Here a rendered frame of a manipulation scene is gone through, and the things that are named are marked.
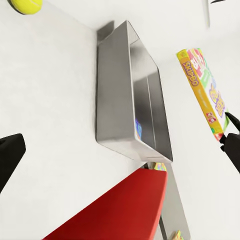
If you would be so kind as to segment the tennis ball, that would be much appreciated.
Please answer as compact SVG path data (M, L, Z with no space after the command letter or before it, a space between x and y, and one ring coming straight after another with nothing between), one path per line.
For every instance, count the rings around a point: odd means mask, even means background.
M14 7L25 15L38 13L43 6L43 0L11 0Z

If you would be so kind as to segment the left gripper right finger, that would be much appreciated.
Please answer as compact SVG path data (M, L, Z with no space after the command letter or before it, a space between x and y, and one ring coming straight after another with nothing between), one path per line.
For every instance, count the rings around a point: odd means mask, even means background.
M232 132L228 134L224 152L240 173L240 134Z

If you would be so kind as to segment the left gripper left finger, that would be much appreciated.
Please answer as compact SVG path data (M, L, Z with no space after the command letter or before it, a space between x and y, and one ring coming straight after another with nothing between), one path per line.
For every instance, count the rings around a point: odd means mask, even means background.
M22 133L0 138L0 193L26 153Z

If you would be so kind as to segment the jigsaw puzzle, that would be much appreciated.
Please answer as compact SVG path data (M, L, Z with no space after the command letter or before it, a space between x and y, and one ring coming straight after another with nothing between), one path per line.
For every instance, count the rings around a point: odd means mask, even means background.
M165 167L165 164L164 163L158 163L158 162L154 163L154 169L159 170L159 171L167 171L167 169Z
M181 236L181 231L179 230L173 240L183 240L183 237Z

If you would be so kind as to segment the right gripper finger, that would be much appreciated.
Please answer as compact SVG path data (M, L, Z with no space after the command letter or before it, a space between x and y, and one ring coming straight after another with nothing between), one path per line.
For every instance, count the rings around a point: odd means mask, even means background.
M225 112L229 117L230 121L235 125L235 127L240 131L240 120L233 116L230 112Z
M219 140L219 142L221 143L221 144L226 144L226 139L227 139L227 137L225 136L225 135L223 135L222 137L221 137L221 139Z

